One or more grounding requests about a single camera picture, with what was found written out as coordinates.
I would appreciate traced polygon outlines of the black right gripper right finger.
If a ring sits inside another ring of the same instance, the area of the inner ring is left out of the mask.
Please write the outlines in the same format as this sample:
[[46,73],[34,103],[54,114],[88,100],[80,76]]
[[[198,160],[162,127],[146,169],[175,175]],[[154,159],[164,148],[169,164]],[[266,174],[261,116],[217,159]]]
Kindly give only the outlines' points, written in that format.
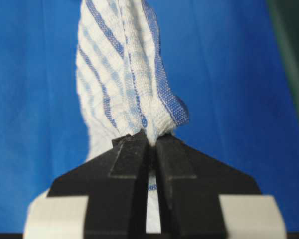
[[284,239],[273,196],[249,175],[177,138],[156,143],[158,171],[177,239]]

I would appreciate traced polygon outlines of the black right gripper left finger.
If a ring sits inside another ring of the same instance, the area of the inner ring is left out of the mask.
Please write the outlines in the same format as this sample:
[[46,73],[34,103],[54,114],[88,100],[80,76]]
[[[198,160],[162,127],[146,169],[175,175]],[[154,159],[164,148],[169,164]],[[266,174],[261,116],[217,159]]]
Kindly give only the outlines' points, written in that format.
[[139,239],[145,234],[148,141],[143,131],[54,180],[27,216],[26,239]]

